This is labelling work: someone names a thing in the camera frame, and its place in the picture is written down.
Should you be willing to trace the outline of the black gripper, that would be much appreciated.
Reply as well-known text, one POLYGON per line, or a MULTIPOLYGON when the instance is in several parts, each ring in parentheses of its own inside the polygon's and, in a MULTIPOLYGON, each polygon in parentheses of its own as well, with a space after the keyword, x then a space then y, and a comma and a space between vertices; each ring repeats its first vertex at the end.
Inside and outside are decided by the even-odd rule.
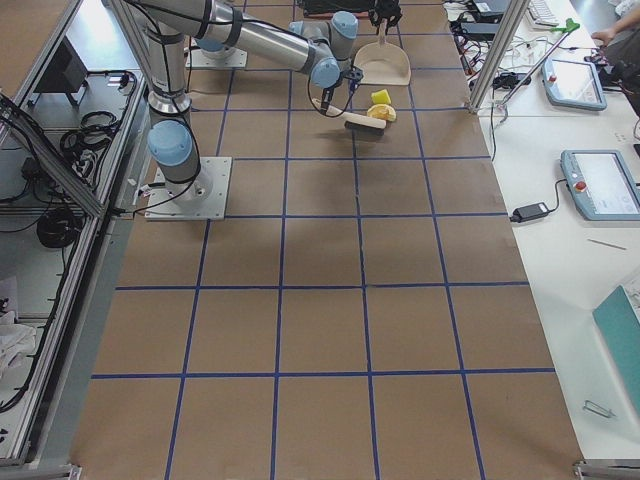
POLYGON ((343 83, 343 75, 340 74, 338 79, 329 87, 323 89, 323 98, 321 100, 321 111, 328 115, 336 114, 336 107, 331 104, 335 90, 338 89, 343 83))
POLYGON ((375 0, 372 7, 372 23, 397 24, 402 18, 402 10, 398 0, 375 0))

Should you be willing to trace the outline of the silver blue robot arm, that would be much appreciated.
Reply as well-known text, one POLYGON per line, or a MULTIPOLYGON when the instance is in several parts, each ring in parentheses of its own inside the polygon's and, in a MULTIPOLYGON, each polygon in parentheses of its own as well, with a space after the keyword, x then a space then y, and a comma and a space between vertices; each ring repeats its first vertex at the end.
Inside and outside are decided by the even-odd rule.
POLYGON ((191 128, 190 68, 243 68, 249 55, 306 75, 321 88, 324 104, 343 81, 358 84, 351 61, 359 22, 346 11, 326 21, 299 21, 284 29, 224 1, 129 1, 146 41, 149 151, 164 176, 170 201, 197 202, 212 178, 191 128))

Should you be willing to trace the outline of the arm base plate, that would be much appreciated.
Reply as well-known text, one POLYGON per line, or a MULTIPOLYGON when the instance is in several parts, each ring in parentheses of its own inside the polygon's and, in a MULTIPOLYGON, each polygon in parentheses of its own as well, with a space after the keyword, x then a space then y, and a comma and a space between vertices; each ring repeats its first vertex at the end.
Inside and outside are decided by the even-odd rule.
POLYGON ((152 190, 144 217, 149 221, 223 220, 232 161, 231 157, 201 157, 199 175, 182 187, 167 183, 157 167, 154 181, 163 186, 152 190))
POLYGON ((186 58, 185 67, 194 70, 244 69, 248 54, 236 48, 223 47, 218 51, 192 49, 186 58))

